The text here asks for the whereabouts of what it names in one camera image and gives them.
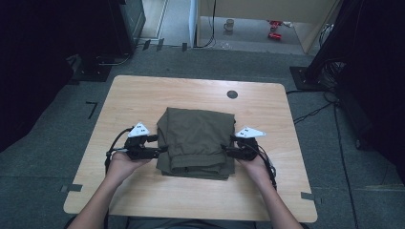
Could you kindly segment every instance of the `table surface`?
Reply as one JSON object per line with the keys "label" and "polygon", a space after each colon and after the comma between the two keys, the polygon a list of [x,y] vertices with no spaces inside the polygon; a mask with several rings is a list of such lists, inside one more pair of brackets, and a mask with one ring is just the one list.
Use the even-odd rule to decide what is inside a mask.
{"label": "table surface", "polygon": [[[227,97],[235,91],[238,97]],[[280,84],[119,75],[108,93],[75,176],[81,192],[70,192],[64,210],[77,214],[104,178],[105,152],[124,129],[142,122],[151,134],[167,107],[210,110],[235,115],[236,131],[248,126],[267,133],[257,137],[277,169],[278,193],[292,214],[314,222],[317,213],[292,121],[285,89]],[[116,146],[123,146],[126,135]],[[156,147],[156,142],[147,143]],[[165,177],[156,160],[136,170],[118,188],[111,215],[187,219],[269,220],[262,198],[235,162],[226,181]]]}

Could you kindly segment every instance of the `hand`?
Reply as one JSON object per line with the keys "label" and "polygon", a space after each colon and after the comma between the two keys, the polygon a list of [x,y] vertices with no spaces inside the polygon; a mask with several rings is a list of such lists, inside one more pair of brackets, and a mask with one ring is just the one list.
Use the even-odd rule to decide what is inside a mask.
{"label": "hand", "polygon": [[131,160],[126,154],[115,152],[105,180],[119,186],[128,176],[134,173],[137,168],[149,161],[151,161],[151,159]]}
{"label": "hand", "polygon": [[260,182],[261,180],[270,180],[270,176],[268,174],[266,165],[260,156],[256,156],[251,161],[241,160],[241,159],[237,159],[237,160],[239,163],[241,163],[245,167],[250,178],[256,184],[258,184],[258,182]]}

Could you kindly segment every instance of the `cable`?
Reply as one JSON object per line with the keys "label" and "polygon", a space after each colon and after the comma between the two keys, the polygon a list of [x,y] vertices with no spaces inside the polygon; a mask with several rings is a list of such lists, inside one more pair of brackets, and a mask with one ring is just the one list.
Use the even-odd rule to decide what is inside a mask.
{"label": "cable", "polygon": [[340,128],[339,128],[339,123],[337,121],[337,104],[334,105],[333,113],[334,113],[334,122],[336,124],[336,130],[337,130],[337,138],[339,140],[339,150],[340,150],[340,157],[343,165],[343,170],[345,172],[345,179],[348,184],[348,190],[349,190],[349,197],[351,199],[351,205],[352,205],[352,211],[353,211],[353,217],[354,217],[354,225],[355,228],[358,229],[358,221],[357,221],[357,214],[355,212],[355,207],[354,207],[354,200],[353,200],[353,195],[352,195],[352,187],[351,183],[349,181],[349,175],[348,175],[348,170],[346,168],[346,162],[345,162],[345,156],[343,154],[343,147],[342,147],[342,136],[340,135]]}
{"label": "cable", "polygon": [[316,110],[314,110],[313,112],[311,112],[311,113],[309,113],[309,114],[306,114],[306,115],[303,115],[303,116],[300,116],[300,117],[295,118],[295,119],[294,119],[294,125],[296,125],[297,123],[299,123],[299,122],[301,122],[301,121],[304,121],[304,120],[305,120],[307,117],[309,117],[309,116],[314,116],[314,115],[318,114],[321,110],[323,110],[323,109],[329,107],[331,104],[334,104],[334,103],[333,103],[333,102],[329,102],[327,105],[325,105],[325,106],[323,106],[323,107],[321,107],[321,108],[319,108],[319,109],[316,109]]}
{"label": "cable", "polygon": [[256,144],[255,146],[259,147],[260,149],[262,149],[262,152],[259,150],[257,151],[253,146],[243,143],[241,141],[238,141],[238,144],[242,144],[244,146],[246,146],[247,148],[249,148],[250,150],[252,150],[253,152],[255,152],[264,162],[264,164],[266,165],[266,169],[267,169],[267,173],[270,176],[270,180],[271,180],[271,184],[273,185],[274,189],[277,190],[277,182],[276,182],[276,168],[272,165],[270,158],[268,158],[268,155],[266,153],[266,151],[263,149],[263,147],[261,147],[260,145]]}
{"label": "cable", "polygon": [[321,92],[330,92],[331,89],[333,89],[333,87],[328,87],[326,88],[325,91],[305,91],[305,90],[292,90],[292,91],[288,91],[286,92],[286,94],[295,94],[295,93],[321,93]]}
{"label": "cable", "polygon": [[209,24],[209,27],[213,30],[213,31],[212,31],[212,36],[211,36],[211,39],[212,39],[212,40],[210,39],[210,41],[208,42],[208,44],[206,44],[205,46],[206,46],[207,48],[213,48],[213,47],[215,47],[215,45],[217,45],[217,39],[215,39],[215,36],[214,36],[214,18],[212,19],[212,25],[211,25],[211,20],[209,20],[209,18],[208,18],[208,24]]}
{"label": "cable", "polygon": [[114,149],[114,146],[116,145],[116,143],[117,143],[117,141],[119,140],[119,138],[120,138],[123,134],[125,134],[126,132],[131,132],[132,129],[134,129],[134,127],[127,128],[127,129],[123,130],[121,133],[119,133],[119,135],[118,135],[118,136],[116,137],[116,139],[114,140],[114,142],[113,142],[113,144],[111,145],[110,150],[107,152],[107,154],[108,154],[108,153],[112,153],[112,152],[115,150],[115,149]]}

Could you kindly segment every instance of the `tape marker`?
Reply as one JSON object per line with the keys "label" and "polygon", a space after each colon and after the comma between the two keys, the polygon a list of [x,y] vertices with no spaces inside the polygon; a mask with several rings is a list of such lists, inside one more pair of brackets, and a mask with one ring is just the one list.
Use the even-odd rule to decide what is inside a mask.
{"label": "tape marker", "polygon": [[95,110],[97,108],[98,103],[97,102],[86,101],[86,104],[93,104],[94,105],[93,109],[92,109],[92,112],[90,113],[89,117],[87,118],[87,119],[90,119],[90,118],[92,118],[93,114],[95,113]]}
{"label": "tape marker", "polygon": [[81,184],[62,185],[59,192],[61,193],[81,192],[81,188],[83,188],[83,185]]}
{"label": "tape marker", "polygon": [[315,204],[322,204],[322,199],[316,198],[314,194],[301,192],[301,198],[306,200],[312,200],[315,202]]}
{"label": "tape marker", "polygon": [[187,43],[182,43],[182,51],[183,52],[187,51]]}
{"label": "tape marker", "polygon": [[143,44],[143,51],[149,49],[149,45],[150,45],[150,44],[151,44],[151,40],[149,39],[149,40],[147,40],[147,41],[145,42],[145,44]]}
{"label": "tape marker", "polygon": [[156,51],[161,51],[161,48],[163,47],[163,42],[164,42],[164,38],[159,40],[159,44],[158,44]]}

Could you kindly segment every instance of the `olive green cloth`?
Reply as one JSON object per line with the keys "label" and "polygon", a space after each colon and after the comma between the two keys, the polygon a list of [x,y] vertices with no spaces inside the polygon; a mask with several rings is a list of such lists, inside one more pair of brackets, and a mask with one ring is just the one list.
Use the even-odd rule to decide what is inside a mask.
{"label": "olive green cloth", "polygon": [[234,134],[234,114],[167,108],[158,121],[160,154],[157,168],[163,175],[227,179],[235,173],[234,159],[221,144],[229,145]]}

